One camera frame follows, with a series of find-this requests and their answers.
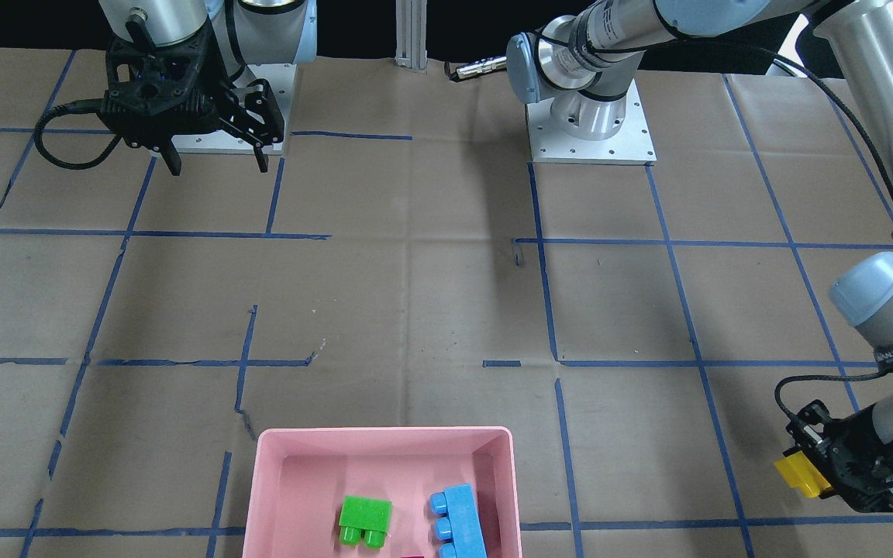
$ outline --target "metal base plate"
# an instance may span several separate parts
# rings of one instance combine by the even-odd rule
[[[250,70],[258,78],[265,78],[274,88],[274,96],[278,100],[278,107],[284,116],[284,138],[282,142],[264,148],[267,155],[282,155],[285,141],[290,133],[291,100],[295,97],[295,73],[298,67],[295,64],[260,64],[251,66]],[[198,136],[175,136],[174,147],[180,153],[219,153],[251,155],[253,147],[241,139],[234,138],[226,132],[219,130],[212,134]]]
[[[613,137],[588,141],[567,134],[553,122],[553,99],[526,105],[529,143],[536,163],[582,163],[591,165],[648,165],[657,161],[639,89],[632,82],[626,93],[628,105],[622,128]]]

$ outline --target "white mounting plate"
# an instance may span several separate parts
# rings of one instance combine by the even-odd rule
[[[613,137],[588,141],[567,134],[550,117],[553,99],[526,106],[529,144],[535,163],[582,163],[591,165],[647,165],[657,161],[639,100],[636,82],[626,93],[626,116]]]
[[[254,64],[250,70],[258,78],[265,78],[274,88],[274,96],[284,116],[284,138],[282,142],[264,148],[267,155],[281,155],[284,151],[284,139],[288,137],[291,125],[291,100],[295,97],[295,64]],[[252,155],[253,147],[248,142],[234,138],[219,130],[212,134],[198,136],[175,136],[174,147],[180,153],[219,153],[225,155]]]

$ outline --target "light blue joint cap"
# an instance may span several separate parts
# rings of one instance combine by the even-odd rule
[[[717,36],[757,17],[770,0],[656,0],[657,10],[684,35]]]
[[[866,322],[893,297],[893,252],[881,252],[840,277],[829,297],[851,326]]]
[[[226,0],[205,0],[205,10],[209,12],[209,19],[215,19],[215,16],[219,15],[223,4],[226,4]]]
[[[305,24],[302,25],[302,36],[298,39],[293,64],[305,64],[315,60],[315,52],[319,46],[319,14],[315,10],[315,0],[305,5]]]
[[[529,35],[520,33],[509,40],[505,50],[509,83],[512,91],[524,105],[543,100],[540,88],[540,75],[533,63],[533,41]]]

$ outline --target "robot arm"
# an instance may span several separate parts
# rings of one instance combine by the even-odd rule
[[[261,172],[264,149],[284,139],[284,117],[267,79],[246,64],[301,63],[315,57],[315,0],[100,0],[114,37],[105,57],[103,98],[68,103],[36,124],[36,148],[59,166],[93,167],[119,139],[159,153],[181,173],[176,135],[223,130],[251,145]],[[102,156],[67,164],[43,145],[53,118],[93,113],[116,139]]]
[[[833,44],[893,184],[893,0],[599,0],[577,17],[514,36],[509,78],[524,103],[555,98],[550,116],[566,134],[605,140],[623,123],[620,105],[647,47],[797,11]],[[893,253],[858,265],[830,296],[874,347],[876,375],[893,372]],[[788,378],[779,403],[780,387],[803,379],[855,378]],[[777,463],[789,484],[812,497],[839,495],[858,512],[893,512],[893,395],[846,419],[830,417],[820,401],[798,413],[780,404],[795,441]]]

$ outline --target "toy building block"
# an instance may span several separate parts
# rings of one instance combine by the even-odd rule
[[[446,544],[440,547],[440,558],[487,558],[478,503],[470,484],[444,488],[429,498],[436,515],[436,537]]]
[[[364,537],[367,548],[384,546],[391,523],[391,502],[383,499],[346,497],[340,512],[340,543],[353,546]]]

